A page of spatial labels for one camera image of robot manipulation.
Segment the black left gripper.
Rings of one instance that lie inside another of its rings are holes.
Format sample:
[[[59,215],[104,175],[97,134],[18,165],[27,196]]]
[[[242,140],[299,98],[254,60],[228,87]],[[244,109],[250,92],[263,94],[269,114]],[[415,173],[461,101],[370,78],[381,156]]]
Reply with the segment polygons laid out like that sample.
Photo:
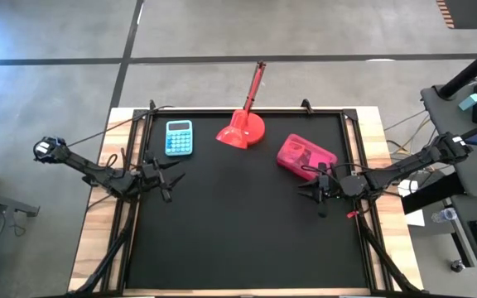
[[[153,188],[159,188],[161,197],[165,203],[172,201],[171,191],[172,188],[186,175],[182,173],[171,179],[168,179],[163,174],[163,171],[178,165],[181,161],[171,161],[167,163],[160,163],[159,160],[152,156],[147,159],[145,165],[141,168],[141,174],[145,186],[151,190]]]

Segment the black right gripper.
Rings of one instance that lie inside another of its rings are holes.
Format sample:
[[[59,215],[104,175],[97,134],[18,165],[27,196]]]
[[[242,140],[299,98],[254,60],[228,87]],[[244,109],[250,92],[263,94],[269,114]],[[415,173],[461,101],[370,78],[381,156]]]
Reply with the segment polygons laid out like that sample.
[[[329,173],[327,165],[323,162],[318,164],[318,176],[303,184],[299,189],[316,189],[312,191],[299,191],[298,194],[317,203],[318,215],[325,218],[328,214],[326,201],[330,198],[354,199],[360,198],[368,189],[368,182],[362,175],[350,175],[341,180]]]

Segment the blue calculator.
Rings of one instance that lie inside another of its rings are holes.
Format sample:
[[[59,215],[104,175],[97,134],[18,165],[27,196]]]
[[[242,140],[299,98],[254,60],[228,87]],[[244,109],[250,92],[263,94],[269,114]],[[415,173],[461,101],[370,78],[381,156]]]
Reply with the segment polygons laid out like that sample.
[[[165,154],[189,156],[193,152],[194,137],[191,120],[175,120],[166,123]]]

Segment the pink plastic pencil case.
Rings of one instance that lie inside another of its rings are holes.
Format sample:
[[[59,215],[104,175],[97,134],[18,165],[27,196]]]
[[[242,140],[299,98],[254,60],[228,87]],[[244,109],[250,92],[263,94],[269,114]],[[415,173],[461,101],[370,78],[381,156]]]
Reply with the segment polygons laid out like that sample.
[[[277,164],[300,176],[305,180],[312,180],[318,173],[303,170],[302,166],[317,168],[320,163],[325,163],[327,169],[331,164],[336,164],[338,157],[296,134],[290,134],[277,154]]]

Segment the black round post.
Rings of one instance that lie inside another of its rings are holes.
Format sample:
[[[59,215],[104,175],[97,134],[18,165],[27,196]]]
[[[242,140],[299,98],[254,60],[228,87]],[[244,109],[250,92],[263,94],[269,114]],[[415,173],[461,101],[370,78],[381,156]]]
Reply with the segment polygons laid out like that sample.
[[[441,99],[451,100],[451,96],[465,87],[471,80],[477,77],[477,59],[464,68],[458,75],[448,83],[439,88],[436,92]]]

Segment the white paper sheet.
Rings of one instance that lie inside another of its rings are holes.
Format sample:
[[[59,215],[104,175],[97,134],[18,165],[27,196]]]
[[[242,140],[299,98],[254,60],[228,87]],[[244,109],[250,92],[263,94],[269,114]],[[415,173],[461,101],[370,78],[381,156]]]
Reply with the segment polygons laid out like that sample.
[[[417,189],[418,182],[415,180],[402,180],[397,186],[397,191],[402,197],[415,193]],[[406,214],[405,217],[408,225],[418,227],[425,226],[424,214],[421,209],[411,212],[410,214]]]

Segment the small teal box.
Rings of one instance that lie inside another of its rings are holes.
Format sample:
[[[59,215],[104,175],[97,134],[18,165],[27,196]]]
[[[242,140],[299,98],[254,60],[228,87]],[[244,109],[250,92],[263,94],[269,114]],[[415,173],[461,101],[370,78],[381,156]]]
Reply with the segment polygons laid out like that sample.
[[[458,107],[462,111],[466,111],[470,108],[473,108],[476,104],[477,104],[477,94],[470,94],[458,104]]]

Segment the clear water bottle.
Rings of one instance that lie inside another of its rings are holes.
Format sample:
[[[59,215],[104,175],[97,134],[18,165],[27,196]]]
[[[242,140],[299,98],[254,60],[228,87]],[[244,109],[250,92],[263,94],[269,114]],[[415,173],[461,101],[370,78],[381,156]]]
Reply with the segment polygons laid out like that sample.
[[[433,213],[431,216],[431,220],[436,224],[443,224],[456,219],[457,213],[453,207],[444,208],[441,211]]]

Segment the black mat with orange stripes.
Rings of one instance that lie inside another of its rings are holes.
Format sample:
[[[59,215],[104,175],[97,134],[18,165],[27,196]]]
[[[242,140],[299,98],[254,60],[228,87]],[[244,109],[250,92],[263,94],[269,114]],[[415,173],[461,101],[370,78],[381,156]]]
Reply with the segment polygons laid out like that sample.
[[[477,0],[436,0],[449,29],[477,30]]]

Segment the grey side desk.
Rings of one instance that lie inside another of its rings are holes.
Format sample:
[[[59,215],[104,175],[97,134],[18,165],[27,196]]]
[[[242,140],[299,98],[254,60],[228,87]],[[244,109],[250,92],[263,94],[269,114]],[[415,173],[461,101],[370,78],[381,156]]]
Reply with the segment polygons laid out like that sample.
[[[439,134],[450,132],[462,135],[477,128],[471,122],[470,111],[462,111],[459,103],[472,93],[472,87],[465,86],[458,91],[451,101],[441,99],[433,87],[421,91],[422,102],[430,115]],[[465,161],[455,164],[455,173],[465,189],[465,193],[477,196],[477,145],[472,145],[473,151]]]

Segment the black desk support beam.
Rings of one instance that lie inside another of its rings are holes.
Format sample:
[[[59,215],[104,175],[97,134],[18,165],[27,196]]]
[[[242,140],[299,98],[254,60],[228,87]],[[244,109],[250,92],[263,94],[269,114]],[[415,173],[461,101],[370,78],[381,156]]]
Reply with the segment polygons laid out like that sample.
[[[453,195],[465,193],[465,188],[455,172],[449,175],[445,175],[442,171],[417,174],[414,180],[418,183],[418,188],[402,198],[404,214],[410,214]]]

